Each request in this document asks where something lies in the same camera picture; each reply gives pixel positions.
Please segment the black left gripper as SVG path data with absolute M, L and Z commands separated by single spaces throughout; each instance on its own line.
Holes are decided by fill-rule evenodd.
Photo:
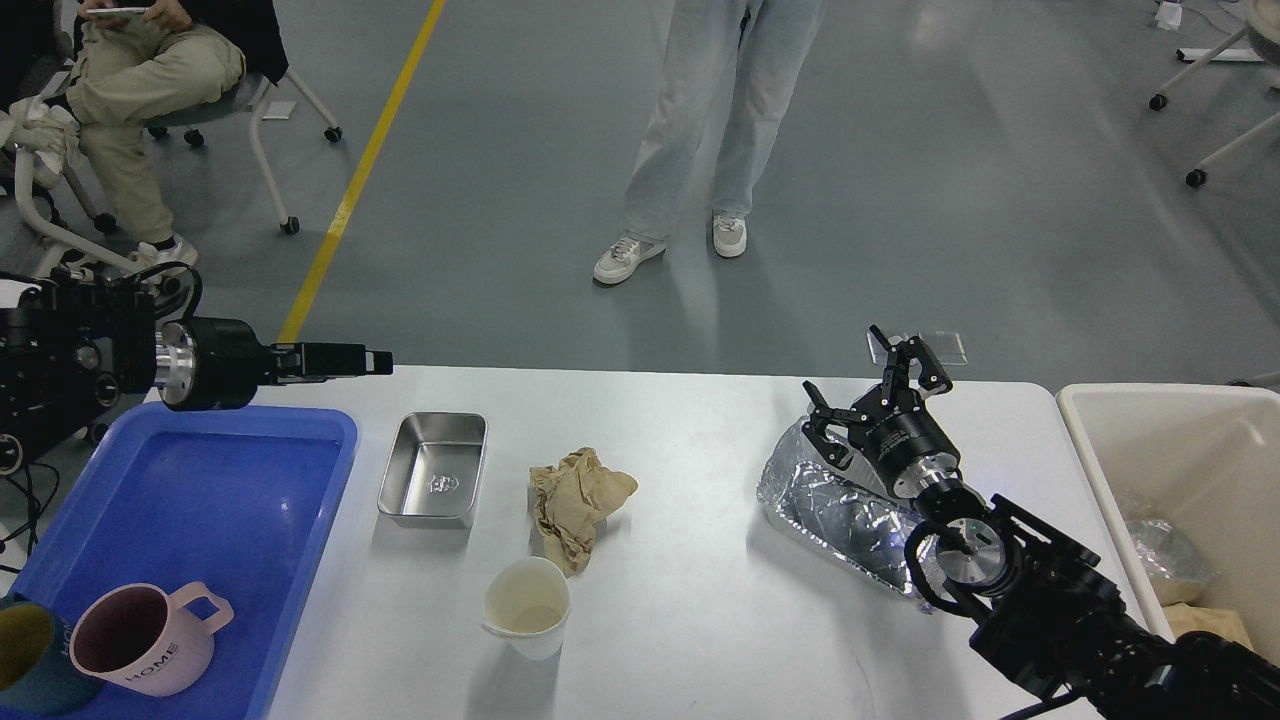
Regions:
M 260 386 L 288 380 L 325 382 L 365 375 L 390 375 L 389 351 L 353 343 L 261 345 L 244 322 L 193 316 L 186 333 L 195 351 L 195 375 L 186 391 L 187 410 L 233 410 L 247 406 Z

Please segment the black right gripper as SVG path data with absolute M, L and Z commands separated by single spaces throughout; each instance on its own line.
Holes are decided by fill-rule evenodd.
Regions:
M 887 352 L 879 389 L 841 409 L 831 407 L 820 389 L 804 380 L 812 405 L 804 436 L 822 462 L 837 471 L 850 468 L 858 447 L 895 498 L 915 498 L 932 486 L 960 482 L 960 452 L 925 406 L 929 397 L 954 389 L 951 377 L 920 336 L 892 340 L 876 324 L 868 332 Z M 849 436 L 831 434 L 832 427 Z

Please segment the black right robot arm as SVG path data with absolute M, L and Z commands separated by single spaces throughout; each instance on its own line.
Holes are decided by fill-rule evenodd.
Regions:
M 803 433 L 838 470 L 864 457 L 919 514 L 905 543 L 911 580 L 929 605 L 972 619 L 970 647 L 1036 697 L 1019 719 L 1082 698 L 1106 719 L 1277 716 L 1268 660 L 1211 632 L 1146 630 L 1097 553 L 1001 495 L 982 498 L 925 405 L 954 387 L 929 345 L 869 332 L 887 354 L 881 382 L 846 409 L 805 382 Z

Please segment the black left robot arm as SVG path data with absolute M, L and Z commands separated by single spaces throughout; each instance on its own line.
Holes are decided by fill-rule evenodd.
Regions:
M 259 387 L 389 375 L 393 356 L 357 343 L 265 345 L 238 319 L 198 316 L 204 282 L 184 263 L 132 275 L 8 274 L 1 313 L 3 474 L 32 466 L 127 395 L 174 411 L 239 409 Z

